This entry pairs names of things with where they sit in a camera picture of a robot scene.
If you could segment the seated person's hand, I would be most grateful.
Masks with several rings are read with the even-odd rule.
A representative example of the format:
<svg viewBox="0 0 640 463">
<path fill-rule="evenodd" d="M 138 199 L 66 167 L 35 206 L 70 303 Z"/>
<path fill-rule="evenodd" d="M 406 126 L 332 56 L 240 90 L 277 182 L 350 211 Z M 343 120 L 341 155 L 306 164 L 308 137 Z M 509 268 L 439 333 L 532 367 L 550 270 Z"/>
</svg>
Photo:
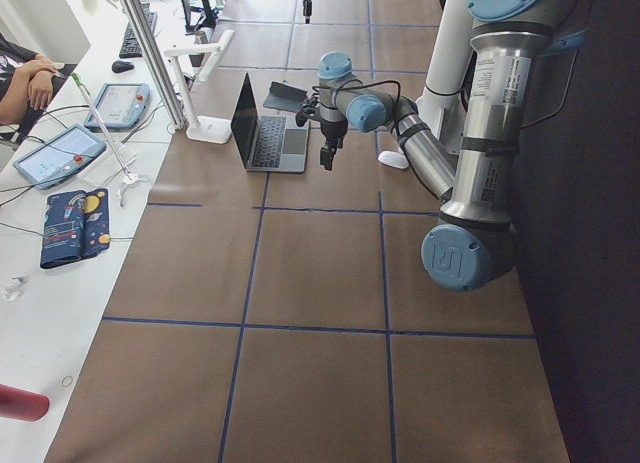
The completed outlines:
<svg viewBox="0 0 640 463">
<path fill-rule="evenodd" d="M 54 67 L 44 67 L 33 73 L 28 85 L 30 106 L 34 110 L 44 110 L 53 99 L 52 79 L 56 75 Z"/>
</svg>

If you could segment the seated person's forearm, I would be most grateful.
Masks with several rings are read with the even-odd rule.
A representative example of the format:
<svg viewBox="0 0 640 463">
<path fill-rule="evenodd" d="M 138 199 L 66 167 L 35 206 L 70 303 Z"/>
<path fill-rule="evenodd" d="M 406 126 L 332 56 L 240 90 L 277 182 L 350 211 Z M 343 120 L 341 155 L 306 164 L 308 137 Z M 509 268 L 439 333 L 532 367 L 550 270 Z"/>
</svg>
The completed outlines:
<svg viewBox="0 0 640 463">
<path fill-rule="evenodd" d="M 27 108 L 31 107 L 28 96 L 30 77 L 35 71 L 49 66 L 55 68 L 48 59 L 37 57 L 35 60 L 22 64 L 14 71 L 8 89 L 1 99 L 1 123 L 3 125 L 17 125 L 23 120 Z"/>
</svg>

